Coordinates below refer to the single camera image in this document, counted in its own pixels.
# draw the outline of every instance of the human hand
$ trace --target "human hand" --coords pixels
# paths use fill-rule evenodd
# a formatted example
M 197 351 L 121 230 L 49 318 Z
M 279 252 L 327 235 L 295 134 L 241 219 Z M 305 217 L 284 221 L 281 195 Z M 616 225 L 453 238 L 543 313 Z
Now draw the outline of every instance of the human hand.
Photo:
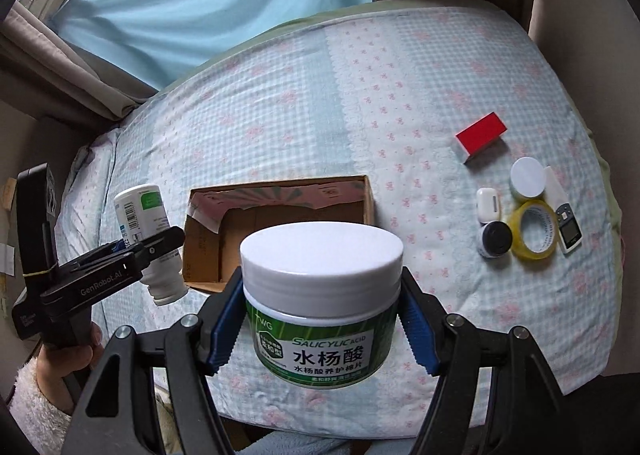
M 36 381 L 38 387 L 53 406 L 71 415 L 74 411 L 74 402 L 66 389 L 63 377 L 81 369 L 87 365 L 94 368 L 104 352 L 100 345 L 102 331 L 95 323 L 91 323 L 91 345 L 79 345 L 66 349 L 50 349 L 43 345 L 36 362 Z

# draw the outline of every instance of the mattress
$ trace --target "mattress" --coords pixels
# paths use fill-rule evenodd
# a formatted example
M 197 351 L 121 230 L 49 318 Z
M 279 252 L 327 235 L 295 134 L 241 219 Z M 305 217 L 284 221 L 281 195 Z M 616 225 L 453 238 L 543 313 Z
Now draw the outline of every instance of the mattress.
M 504 143 L 468 165 L 454 133 L 495 111 Z M 476 251 L 474 194 L 492 186 L 515 208 L 510 165 L 553 166 L 584 234 L 571 255 L 527 264 Z M 376 221 L 404 242 L 404 263 L 447 311 L 478 327 L 529 327 L 562 391 L 604 368 L 619 308 L 620 210 L 606 163 L 553 70 L 520 26 L 482 2 L 377 2 L 277 28 L 199 67 L 82 150 L 56 225 L 61 261 L 118 238 L 113 198 L 157 183 L 169 221 L 184 223 L 198 186 L 366 174 Z M 94 306 L 108 335 L 168 327 L 206 295 L 156 307 L 142 284 Z M 482 369 L 472 424 L 481 424 Z M 340 390 L 274 377 L 247 324 L 230 362 L 208 380 L 220 414 L 252 424 L 345 438 L 412 437 L 436 385 L 396 326 L 388 359 Z M 156 383 L 166 387 L 162 371 Z

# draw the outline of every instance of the device screen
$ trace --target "device screen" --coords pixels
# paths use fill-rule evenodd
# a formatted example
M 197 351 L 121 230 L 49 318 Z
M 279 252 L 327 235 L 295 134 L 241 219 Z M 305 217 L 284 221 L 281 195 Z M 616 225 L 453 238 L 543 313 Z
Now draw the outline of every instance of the device screen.
M 578 228 L 578 224 L 575 221 L 575 218 L 572 218 L 567 223 L 565 223 L 560 228 L 560 233 L 562 233 L 562 239 L 565 244 L 571 244 L 575 239 L 580 236 L 580 228 Z

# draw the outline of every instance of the finger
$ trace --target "finger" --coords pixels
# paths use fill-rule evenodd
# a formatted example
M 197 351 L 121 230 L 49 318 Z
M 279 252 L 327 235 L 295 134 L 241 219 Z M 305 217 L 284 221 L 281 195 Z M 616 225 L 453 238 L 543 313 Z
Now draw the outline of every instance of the finger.
M 79 345 L 66 349 L 52 350 L 43 347 L 38 356 L 42 369 L 51 377 L 65 377 L 71 372 L 84 369 L 94 355 L 89 345 Z
M 92 370 L 96 367 L 96 365 L 100 361 L 100 358 L 102 357 L 103 354 L 104 354 L 104 346 L 97 345 L 96 347 L 94 347 L 94 356 L 91 359 L 91 363 L 89 363 L 89 366 L 91 366 Z
M 94 345 L 99 345 L 102 341 L 102 330 L 94 322 L 91 322 L 91 340 Z

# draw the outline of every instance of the small bottle with black cap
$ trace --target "small bottle with black cap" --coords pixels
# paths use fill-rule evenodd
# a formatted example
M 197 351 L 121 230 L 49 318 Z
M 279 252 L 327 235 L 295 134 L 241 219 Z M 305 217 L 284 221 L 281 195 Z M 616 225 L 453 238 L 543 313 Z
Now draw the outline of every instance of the small bottle with black cap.
M 507 253 L 513 243 L 511 229 L 500 220 L 493 220 L 478 231 L 478 251 L 485 258 L 498 258 Z

